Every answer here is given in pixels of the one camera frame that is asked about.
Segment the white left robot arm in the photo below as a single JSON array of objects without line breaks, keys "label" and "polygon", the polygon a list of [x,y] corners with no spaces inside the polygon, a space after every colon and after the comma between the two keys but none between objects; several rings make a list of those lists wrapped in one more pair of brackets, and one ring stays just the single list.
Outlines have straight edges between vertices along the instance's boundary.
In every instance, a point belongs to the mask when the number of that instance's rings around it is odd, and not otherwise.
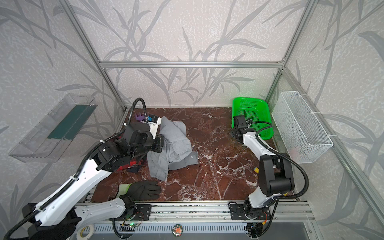
[{"label": "white left robot arm", "polygon": [[137,98],[129,110],[125,129],[94,146],[76,173],[51,196],[37,204],[27,204],[23,208],[24,218],[5,234],[5,240],[12,239],[12,234],[27,222],[31,223],[27,240],[66,240],[82,227],[133,215],[136,201],[159,198],[162,189],[157,181],[139,181],[111,201],[85,209],[76,207],[86,193],[120,167],[149,152],[162,152],[164,137],[157,133],[162,119],[144,114],[143,121],[131,123],[137,102],[146,110],[145,101]]}]

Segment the grey long sleeve shirt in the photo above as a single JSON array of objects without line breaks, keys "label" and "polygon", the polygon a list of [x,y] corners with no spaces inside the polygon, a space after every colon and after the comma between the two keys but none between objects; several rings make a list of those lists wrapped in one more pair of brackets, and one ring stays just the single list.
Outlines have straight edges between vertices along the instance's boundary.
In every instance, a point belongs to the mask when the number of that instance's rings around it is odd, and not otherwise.
[{"label": "grey long sleeve shirt", "polygon": [[151,151],[147,154],[152,178],[165,181],[169,171],[198,164],[198,153],[192,151],[191,141],[187,138],[187,129],[183,122],[162,117],[160,135],[164,137],[162,152]]}]

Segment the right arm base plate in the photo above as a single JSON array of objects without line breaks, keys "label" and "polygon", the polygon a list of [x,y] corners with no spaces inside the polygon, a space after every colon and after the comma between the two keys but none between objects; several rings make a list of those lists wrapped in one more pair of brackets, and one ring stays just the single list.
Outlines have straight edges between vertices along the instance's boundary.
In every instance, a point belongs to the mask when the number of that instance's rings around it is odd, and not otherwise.
[{"label": "right arm base plate", "polygon": [[252,208],[248,202],[235,203],[229,202],[231,220],[250,220],[266,222],[271,218],[271,210],[268,207]]}]

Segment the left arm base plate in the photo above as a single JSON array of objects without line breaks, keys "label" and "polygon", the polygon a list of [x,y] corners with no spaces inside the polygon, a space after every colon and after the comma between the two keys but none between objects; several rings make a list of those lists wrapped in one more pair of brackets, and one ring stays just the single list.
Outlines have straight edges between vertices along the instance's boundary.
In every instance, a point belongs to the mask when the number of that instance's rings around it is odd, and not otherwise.
[{"label": "left arm base plate", "polygon": [[126,221],[148,221],[151,214],[152,205],[139,204],[127,209],[124,214]]}]

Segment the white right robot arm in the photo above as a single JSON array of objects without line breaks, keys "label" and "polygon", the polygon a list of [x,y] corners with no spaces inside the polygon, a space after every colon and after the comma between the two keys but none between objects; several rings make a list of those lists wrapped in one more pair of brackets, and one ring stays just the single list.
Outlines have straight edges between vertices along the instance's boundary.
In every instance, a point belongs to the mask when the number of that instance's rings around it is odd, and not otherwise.
[{"label": "white right robot arm", "polygon": [[[261,132],[272,128],[265,121],[246,119],[244,115],[233,117],[234,127],[231,136],[249,148],[259,160],[258,187],[249,194],[244,203],[244,214],[251,220],[266,213],[267,208],[282,199],[296,199],[303,196],[309,189],[309,177],[305,170],[287,154],[278,152],[262,138]],[[287,193],[295,188],[293,168],[298,169],[303,178],[304,186],[297,194]]]}]

